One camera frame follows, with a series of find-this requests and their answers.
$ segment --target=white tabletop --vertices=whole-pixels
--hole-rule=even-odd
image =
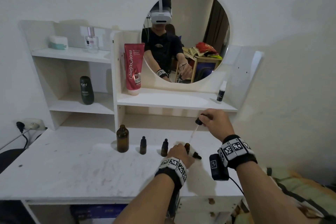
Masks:
[[[159,128],[129,131],[129,150],[119,153],[115,150],[114,132],[107,128],[48,129],[0,175],[0,199],[135,197],[153,178],[163,159],[159,154],[163,139],[168,138],[171,148],[179,141],[189,141],[191,134],[190,130]],[[140,143],[143,135],[148,142],[145,155],[138,153],[139,144],[135,143]],[[180,196],[242,196],[231,180],[216,182],[211,178],[209,156],[216,153],[220,142],[209,132],[198,131],[190,144],[191,153],[195,149],[203,159],[196,160],[189,169]],[[239,184],[233,169],[229,169],[229,174]]]

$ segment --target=mirror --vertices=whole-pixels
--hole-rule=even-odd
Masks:
[[[221,64],[229,20],[217,0],[159,0],[145,18],[141,41],[154,73],[174,83],[193,83]]]

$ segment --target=person's left hand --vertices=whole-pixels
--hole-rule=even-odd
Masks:
[[[174,157],[182,160],[185,164],[185,167],[188,169],[195,162],[193,157],[188,156],[187,150],[183,146],[183,144],[174,145],[167,154],[167,158]]]
[[[183,67],[181,67],[180,70],[181,70],[182,80],[190,78],[193,74],[193,68],[188,63],[185,64]]]

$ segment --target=power outlet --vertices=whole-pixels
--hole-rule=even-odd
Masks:
[[[40,127],[37,130],[45,130],[45,125],[43,120],[35,119],[35,118],[24,118],[22,120],[17,120],[24,124],[25,129],[28,129],[31,123],[37,123]]]

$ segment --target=hand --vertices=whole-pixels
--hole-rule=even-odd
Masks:
[[[167,158],[170,157],[182,160],[187,169],[195,162],[195,159],[193,157],[188,156],[187,151],[183,146],[183,144],[174,145],[174,147],[171,148],[167,154]]]
[[[168,77],[163,77],[162,79],[164,79],[165,81],[167,81],[167,82],[171,82],[170,80],[169,80],[169,78]]]
[[[212,120],[204,115],[200,115],[198,118],[219,141],[223,142],[227,136],[235,134],[229,116],[223,110],[206,109],[202,114],[210,114],[213,116]]]
[[[188,63],[180,68],[182,80],[190,78],[193,75],[193,68]]]

